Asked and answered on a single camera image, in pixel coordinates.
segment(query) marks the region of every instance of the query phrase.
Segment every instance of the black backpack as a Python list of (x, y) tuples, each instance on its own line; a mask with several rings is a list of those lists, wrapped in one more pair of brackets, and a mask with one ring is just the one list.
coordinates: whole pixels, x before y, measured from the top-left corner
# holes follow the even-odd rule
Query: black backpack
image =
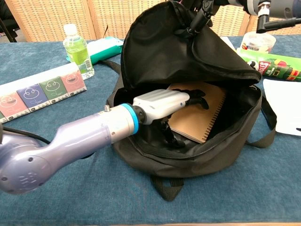
[[(260, 109), (271, 133), (251, 145), (264, 148), (274, 139), (276, 115), (254, 84), (261, 74), (252, 69), (208, 26), (191, 37), (180, 37), (195, 13), (176, 1), (167, 1), (144, 11), (131, 25), (121, 54), (121, 74), (107, 103), (132, 103), (143, 93), (166, 89), (174, 82), (204, 81), (223, 87), (228, 94), (205, 143), (179, 134), (186, 145), (170, 147), (155, 123), (113, 144), (133, 168), (150, 174), (155, 188), (172, 201), (183, 186), (183, 178), (210, 174), (230, 166), (257, 119)], [(120, 72), (118, 65), (106, 62)], [(170, 180), (170, 186), (163, 184)]]

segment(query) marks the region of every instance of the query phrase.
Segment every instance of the notebook spiral binding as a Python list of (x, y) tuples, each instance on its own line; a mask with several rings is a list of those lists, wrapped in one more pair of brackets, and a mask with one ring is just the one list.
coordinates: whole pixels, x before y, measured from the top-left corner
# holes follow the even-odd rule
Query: notebook spiral binding
[(224, 96), (224, 97), (222, 98), (222, 101), (221, 101), (220, 104), (218, 105), (218, 107), (217, 107), (217, 109), (216, 109), (216, 111), (215, 111), (215, 113), (214, 113), (214, 115), (213, 115), (213, 117), (212, 117), (212, 119), (211, 119), (211, 121), (210, 121), (210, 123), (209, 123), (209, 125), (208, 125), (208, 128), (207, 128), (207, 130), (206, 130), (206, 132), (205, 132), (205, 134), (204, 134), (204, 137), (202, 138), (202, 140), (203, 140), (204, 142), (207, 140), (207, 138), (208, 138), (208, 136), (209, 136), (209, 133), (210, 133), (210, 131), (211, 131), (213, 125), (214, 125), (214, 122), (215, 122), (215, 120), (217, 119), (217, 116), (218, 116), (218, 114), (220, 113), (220, 111), (221, 111), (221, 109), (222, 109), (222, 106), (223, 106), (223, 104), (224, 104), (224, 102), (225, 102), (225, 99), (226, 99), (226, 96)]

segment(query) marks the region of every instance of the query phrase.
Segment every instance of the table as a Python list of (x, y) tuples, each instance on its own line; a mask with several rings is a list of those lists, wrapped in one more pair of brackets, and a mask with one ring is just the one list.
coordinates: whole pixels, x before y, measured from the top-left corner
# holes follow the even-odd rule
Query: table
[[(230, 40), (238, 47), (242, 37)], [(301, 57), (300, 43), (298, 35), (277, 36), (273, 53)], [(5, 43), (0, 49), (0, 84), (67, 63), (60, 42)], [(86, 92), (5, 125), (51, 140), (60, 125), (102, 110), (117, 77), (95, 65)], [(260, 115), (249, 140), (267, 132)], [(186, 179), (173, 202), (164, 201), (149, 175), (129, 167), (109, 146), (64, 167), (34, 192), (0, 192), (0, 225), (301, 222), (300, 145), (300, 137), (277, 134), (269, 148), (245, 146), (231, 167)]]

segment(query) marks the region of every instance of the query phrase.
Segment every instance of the white container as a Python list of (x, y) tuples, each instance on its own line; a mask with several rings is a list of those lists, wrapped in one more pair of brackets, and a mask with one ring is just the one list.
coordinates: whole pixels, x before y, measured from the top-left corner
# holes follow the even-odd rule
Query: white container
[(270, 53), (275, 43), (276, 38), (268, 33), (257, 34), (256, 32), (248, 32), (244, 35), (240, 47), (242, 49)]

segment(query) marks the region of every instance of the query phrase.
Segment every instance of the brown notebook cover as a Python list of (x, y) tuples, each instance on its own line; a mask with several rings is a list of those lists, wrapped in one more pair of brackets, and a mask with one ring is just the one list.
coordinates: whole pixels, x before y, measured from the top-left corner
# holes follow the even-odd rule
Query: brown notebook cover
[(190, 105), (173, 113), (169, 119), (173, 131), (195, 142), (204, 143), (222, 108), (226, 92), (218, 86), (201, 81), (174, 83), (168, 89), (200, 89), (206, 93), (204, 99), (208, 102), (208, 110), (201, 105)]

